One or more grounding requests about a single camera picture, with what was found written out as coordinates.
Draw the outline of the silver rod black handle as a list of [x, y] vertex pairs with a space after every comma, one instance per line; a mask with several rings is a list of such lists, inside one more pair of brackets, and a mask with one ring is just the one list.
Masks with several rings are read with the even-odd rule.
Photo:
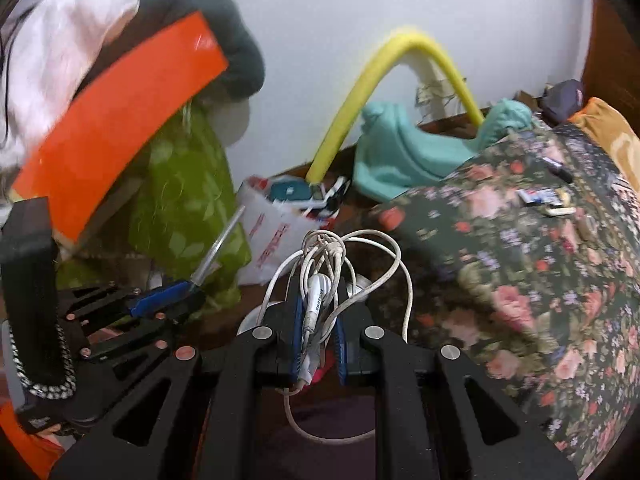
[[245, 211], [246, 207], [244, 205], [239, 206], [227, 225], [221, 231], [220, 235], [213, 242], [213, 245], [209, 247], [208, 252], [206, 252], [206, 255], [190, 277], [190, 282], [193, 287], [201, 287], [209, 274], [213, 272], [214, 262], [218, 254], [221, 249], [224, 248], [224, 244], [227, 243], [227, 240], [233, 233], [235, 227], [241, 221], [242, 215]]

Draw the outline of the green leaf pattern bag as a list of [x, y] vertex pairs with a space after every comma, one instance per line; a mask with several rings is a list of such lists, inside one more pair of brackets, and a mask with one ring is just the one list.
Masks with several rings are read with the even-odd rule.
[[204, 110], [190, 102], [118, 178], [78, 247], [58, 264], [56, 284], [148, 290], [186, 280], [235, 211], [224, 148]]

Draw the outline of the white HotMax plastic bag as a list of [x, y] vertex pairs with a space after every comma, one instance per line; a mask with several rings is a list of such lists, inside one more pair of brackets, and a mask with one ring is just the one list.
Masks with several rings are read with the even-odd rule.
[[331, 229], [340, 212], [349, 180], [340, 177], [333, 188], [310, 184], [312, 199], [308, 202], [272, 202], [268, 198], [270, 183], [300, 177], [285, 176], [265, 179], [257, 176], [243, 181], [238, 201], [246, 207], [242, 227], [250, 245], [250, 263], [239, 270], [242, 286], [269, 282], [277, 267], [302, 246], [307, 232]]

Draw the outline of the blue box in bag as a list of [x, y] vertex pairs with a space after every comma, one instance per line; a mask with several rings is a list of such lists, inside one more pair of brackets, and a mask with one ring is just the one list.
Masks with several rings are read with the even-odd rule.
[[272, 202], [308, 202], [312, 191], [305, 180], [286, 178], [270, 183], [268, 198]]

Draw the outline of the dark floral bed sheet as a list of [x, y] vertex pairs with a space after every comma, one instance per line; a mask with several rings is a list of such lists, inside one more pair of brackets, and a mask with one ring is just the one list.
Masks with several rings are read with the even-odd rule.
[[[519, 188], [567, 190], [576, 214], [547, 217]], [[639, 204], [608, 154], [574, 125], [512, 133], [366, 220], [405, 263], [373, 295], [378, 322], [460, 346], [592, 477], [639, 403]]]

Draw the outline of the teal cloth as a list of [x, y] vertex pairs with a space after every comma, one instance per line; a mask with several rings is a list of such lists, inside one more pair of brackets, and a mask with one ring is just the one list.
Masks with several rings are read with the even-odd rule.
[[533, 112], [503, 99], [491, 107], [472, 139], [425, 132], [402, 106], [390, 102], [367, 104], [361, 119], [352, 185], [367, 198], [386, 202], [409, 188], [445, 179], [510, 131], [530, 128]]

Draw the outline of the yellow foam tube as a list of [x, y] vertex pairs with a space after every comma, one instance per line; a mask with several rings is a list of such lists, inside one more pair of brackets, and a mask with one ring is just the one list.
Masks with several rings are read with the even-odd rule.
[[326, 128], [306, 172], [308, 182], [318, 183], [324, 179], [334, 159], [350, 139], [363, 107], [375, 100], [387, 98], [382, 90], [384, 81], [403, 62], [408, 62], [418, 76], [431, 72], [443, 76], [472, 124], [479, 126], [484, 122], [485, 115], [461, 70], [440, 42], [415, 27], [395, 29], [363, 65]]

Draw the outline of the white comb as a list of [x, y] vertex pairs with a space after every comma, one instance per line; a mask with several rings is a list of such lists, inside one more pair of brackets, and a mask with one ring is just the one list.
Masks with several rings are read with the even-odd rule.
[[542, 213], [550, 218], [566, 217], [566, 216], [572, 216], [573, 214], [576, 214], [576, 208], [575, 207], [544, 207], [542, 208]]

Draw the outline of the orange brown blanket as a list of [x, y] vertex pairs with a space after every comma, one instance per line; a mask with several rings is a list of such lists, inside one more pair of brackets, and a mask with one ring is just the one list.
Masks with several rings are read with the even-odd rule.
[[599, 98], [591, 98], [570, 122], [606, 151], [636, 194], [640, 184], [640, 141], [626, 118]]

